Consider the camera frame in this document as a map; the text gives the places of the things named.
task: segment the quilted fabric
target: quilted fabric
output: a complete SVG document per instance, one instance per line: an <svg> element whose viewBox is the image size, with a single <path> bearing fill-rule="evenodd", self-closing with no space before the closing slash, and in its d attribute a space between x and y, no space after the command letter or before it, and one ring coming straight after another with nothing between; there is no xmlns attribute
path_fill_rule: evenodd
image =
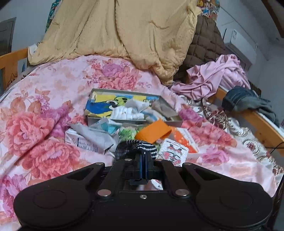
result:
<svg viewBox="0 0 284 231"><path fill-rule="evenodd" d="M183 64L174 75L174 80L189 83L187 69L215 61L221 54L228 53L216 22L211 18L199 15L192 43Z"/></svg>

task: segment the bed rail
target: bed rail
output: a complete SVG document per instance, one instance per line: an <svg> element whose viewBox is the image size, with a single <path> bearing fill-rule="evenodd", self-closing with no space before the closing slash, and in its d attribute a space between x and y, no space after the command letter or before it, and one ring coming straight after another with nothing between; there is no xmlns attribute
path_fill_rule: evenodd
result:
<svg viewBox="0 0 284 231"><path fill-rule="evenodd" d="M18 76L17 65L18 61L28 57L28 49L22 49L8 53L6 55L0 56L0 69L2 69L3 75L3 88L4 90L14 81ZM209 98L210 102L215 99L222 100L226 92L222 89L218 89L217 93ZM239 113L234 113L235 115L242 116L247 120L253 127L255 127L256 132L255 137L265 146L265 147L276 147L281 142L284 142L284 137L282 137L273 126L271 126L264 118L258 115L252 110L246 110ZM284 149L278 149L278 152L284 156Z"/></svg>
<svg viewBox="0 0 284 231"><path fill-rule="evenodd" d="M222 99L225 97L226 92L218 88L217 93L211 96L208 100L213 103L214 100ZM233 117L240 115L246 121L248 121L255 129L254 132L255 137L265 146L265 147L276 147L281 142L284 142L284 137L282 137L279 132L271 126L263 117L257 114L253 110L245 110L243 112L233 112ZM284 144L279 145L278 147L284 148ZM284 156L284 149L277 150L282 156Z"/></svg>
<svg viewBox="0 0 284 231"><path fill-rule="evenodd" d="M28 57L28 48L14 51L0 56L0 69L2 70L3 89L6 88L18 76L18 61Z"/></svg>

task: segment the patterned card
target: patterned card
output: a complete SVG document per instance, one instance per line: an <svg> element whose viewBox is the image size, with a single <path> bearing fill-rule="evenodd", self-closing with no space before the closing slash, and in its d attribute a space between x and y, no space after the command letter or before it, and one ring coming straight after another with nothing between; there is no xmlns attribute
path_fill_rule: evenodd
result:
<svg viewBox="0 0 284 231"><path fill-rule="evenodd" d="M157 159L169 160L174 166L180 166L185 162L188 154L188 148L166 138L157 154Z"/></svg>
<svg viewBox="0 0 284 231"><path fill-rule="evenodd" d="M171 127L172 132L169 136L170 139L182 144L188 148L188 153L198 153L199 149L194 139L186 128Z"/></svg>

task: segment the yellow fabric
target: yellow fabric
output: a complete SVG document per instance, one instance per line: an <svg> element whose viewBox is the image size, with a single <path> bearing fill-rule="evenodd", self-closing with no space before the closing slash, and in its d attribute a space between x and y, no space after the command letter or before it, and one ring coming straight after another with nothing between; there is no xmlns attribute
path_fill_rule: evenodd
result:
<svg viewBox="0 0 284 231"><path fill-rule="evenodd" d="M32 65L81 55L131 59L171 84L201 10L197 0L62 0Z"/></svg>

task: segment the pink garment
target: pink garment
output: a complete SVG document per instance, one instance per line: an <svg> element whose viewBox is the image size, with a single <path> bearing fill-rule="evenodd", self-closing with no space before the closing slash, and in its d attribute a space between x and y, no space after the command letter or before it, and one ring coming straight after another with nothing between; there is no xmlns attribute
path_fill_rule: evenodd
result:
<svg viewBox="0 0 284 231"><path fill-rule="evenodd" d="M177 82L171 90L186 95L193 100L209 98L217 92L219 85L231 90L235 86L250 89L246 73L236 55L221 55L216 62L211 61L201 66L195 65L187 70L189 84Z"/></svg>

